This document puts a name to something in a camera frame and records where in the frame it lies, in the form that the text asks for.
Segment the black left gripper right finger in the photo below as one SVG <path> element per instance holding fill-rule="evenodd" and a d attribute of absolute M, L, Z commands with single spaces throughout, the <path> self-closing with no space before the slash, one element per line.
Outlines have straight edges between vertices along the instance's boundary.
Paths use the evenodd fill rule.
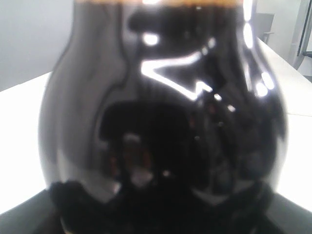
<path fill-rule="evenodd" d="M 264 234 L 310 234 L 312 213 L 280 194 L 268 191 L 264 196 Z"/>

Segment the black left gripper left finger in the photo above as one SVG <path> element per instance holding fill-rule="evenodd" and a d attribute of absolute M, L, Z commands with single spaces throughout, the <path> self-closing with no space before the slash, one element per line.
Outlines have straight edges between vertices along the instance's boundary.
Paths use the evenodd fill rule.
<path fill-rule="evenodd" d="M 62 234 L 60 217 L 43 190 L 0 215 L 2 234 Z"/>

